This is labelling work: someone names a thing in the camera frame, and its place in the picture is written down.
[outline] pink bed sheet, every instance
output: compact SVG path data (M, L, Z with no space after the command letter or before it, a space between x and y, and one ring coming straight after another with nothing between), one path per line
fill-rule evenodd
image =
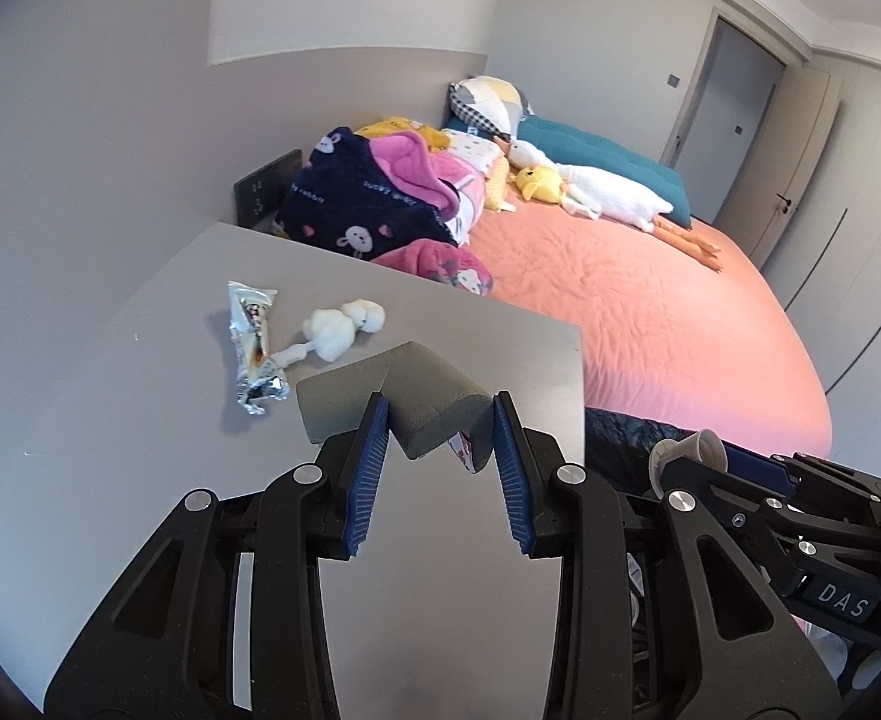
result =
M826 397L787 314L734 242L694 229L720 247L720 274L639 230L537 203L485 214L470 247L494 298L581 327L587 406L827 457Z

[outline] snack wrapper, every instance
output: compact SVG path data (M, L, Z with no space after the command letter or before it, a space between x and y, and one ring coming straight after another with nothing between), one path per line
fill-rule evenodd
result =
M266 319L276 290L255 290L231 281L230 338L237 347L237 403L250 415L266 413L266 400L284 400L290 384L279 365L270 358Z

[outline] plush toy beak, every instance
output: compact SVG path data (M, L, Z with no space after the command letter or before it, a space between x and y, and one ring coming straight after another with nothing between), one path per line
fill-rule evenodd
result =
M537 194L537 190L539 189L540 182L531 181L530 184L521 189L520 194L523 194L525 200L530 200L535 194Z

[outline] doorway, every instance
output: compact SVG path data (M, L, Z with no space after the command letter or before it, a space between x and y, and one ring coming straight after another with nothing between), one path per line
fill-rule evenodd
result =
M784 71L772 53L717 18L698 98L672 159L696 218L712 223L720 213Z

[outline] door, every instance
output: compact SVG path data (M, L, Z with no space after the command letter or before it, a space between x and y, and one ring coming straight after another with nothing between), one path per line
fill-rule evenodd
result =
M784 63L724 20L717 20L702 91L674 170L696 218L712 223L760 129Z
M715 227L763 265L797 209L840 106L839 76L787 68Z

